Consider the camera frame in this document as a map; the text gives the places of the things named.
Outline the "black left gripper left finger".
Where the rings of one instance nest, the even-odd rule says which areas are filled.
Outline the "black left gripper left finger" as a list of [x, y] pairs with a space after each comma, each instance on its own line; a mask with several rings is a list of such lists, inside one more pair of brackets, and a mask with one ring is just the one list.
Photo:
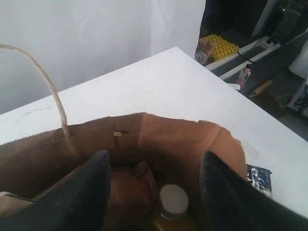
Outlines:
[[30, 207], [1, 218], [2, 231], [99, 231], [108, 205], [111, 167], [98, 151], [59, 189]]

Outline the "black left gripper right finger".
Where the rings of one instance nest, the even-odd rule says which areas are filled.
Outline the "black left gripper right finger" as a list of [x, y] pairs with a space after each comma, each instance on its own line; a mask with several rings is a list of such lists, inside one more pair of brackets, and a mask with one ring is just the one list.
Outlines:
[[214, 152], [200, 166], [200, 190], [211, 231], [306, 231], [308, 219], [268, 198]]

